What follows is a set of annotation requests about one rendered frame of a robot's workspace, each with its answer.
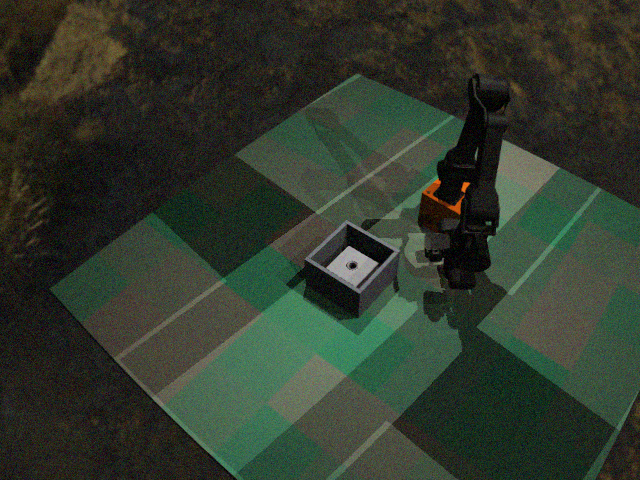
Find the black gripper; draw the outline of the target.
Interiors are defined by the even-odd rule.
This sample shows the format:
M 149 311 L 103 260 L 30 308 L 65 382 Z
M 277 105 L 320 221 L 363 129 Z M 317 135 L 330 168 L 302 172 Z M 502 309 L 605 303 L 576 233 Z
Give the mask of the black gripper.
M 448 286 L 451 289 L 473 290 L 477 284 L 475 273 L 469 272 L 465 268 L 461 241 L 455 235 L 455 229 L 460 222 L 456 218 L 442 218 L 439 220 L 437 227 L 439 233 L 453 231 L 453 247 L 452 262 L 444 261 L 444 275 L 448 276 Z

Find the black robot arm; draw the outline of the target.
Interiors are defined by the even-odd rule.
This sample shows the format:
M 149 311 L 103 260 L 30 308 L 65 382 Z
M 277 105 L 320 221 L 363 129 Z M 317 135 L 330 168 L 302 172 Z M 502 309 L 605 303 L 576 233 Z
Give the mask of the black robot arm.
M 438 162 L 441 184 L 433 196 L 451 206 L 464 196 L 455 235 L 461 241 L 466 270 L 481 272 L 491 266 L 487 237 L 495 236 L 499 227 L 500 203 L 495 184 L 503 132 L 507 130 L 507 110 L 512 103 L 510 83 L 501 75 L 474 73 L 469 78 L 468 99 L 471 108 L 458 144 Z M 503 113 L 497 113 L 503 105 Z M 463 182 L 470 183 L 465 193 Z M 452 237 L 452 230 L 449 234 L 427 233 L 426 258 L 430 262 L 441 262 L 442 258 L 450 262 Z

